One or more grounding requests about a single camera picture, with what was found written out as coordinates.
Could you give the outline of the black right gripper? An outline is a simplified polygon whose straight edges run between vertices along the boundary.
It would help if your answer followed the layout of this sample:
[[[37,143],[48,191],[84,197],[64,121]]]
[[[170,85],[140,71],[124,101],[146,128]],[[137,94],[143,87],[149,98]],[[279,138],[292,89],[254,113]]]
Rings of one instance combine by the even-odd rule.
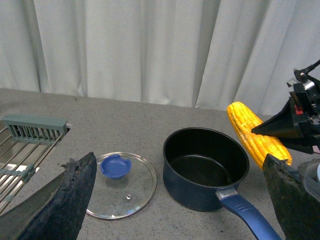
[[[288,148],[307,154],[320,152],[320,82],[287,82],[289,100],[283,109],[254,127],[257,135],[277,137]]]

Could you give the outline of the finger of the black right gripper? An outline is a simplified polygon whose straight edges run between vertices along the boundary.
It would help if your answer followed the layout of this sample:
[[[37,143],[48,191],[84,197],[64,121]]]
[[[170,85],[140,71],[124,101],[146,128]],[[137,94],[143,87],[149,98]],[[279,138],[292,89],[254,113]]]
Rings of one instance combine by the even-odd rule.
[[[313,159],[294,168],[271,154],[264,160],[268,193],[287,240],[320,238],[319,165],[320,160]]]

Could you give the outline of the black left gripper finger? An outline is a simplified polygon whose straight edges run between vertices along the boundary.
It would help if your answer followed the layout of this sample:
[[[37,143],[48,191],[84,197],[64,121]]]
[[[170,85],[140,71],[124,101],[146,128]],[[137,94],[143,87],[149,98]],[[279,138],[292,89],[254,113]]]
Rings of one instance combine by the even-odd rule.
[[[77,239],[92,196],[97,160],[89,152],[63,167],[64,172],[1,215],[2,240]]]

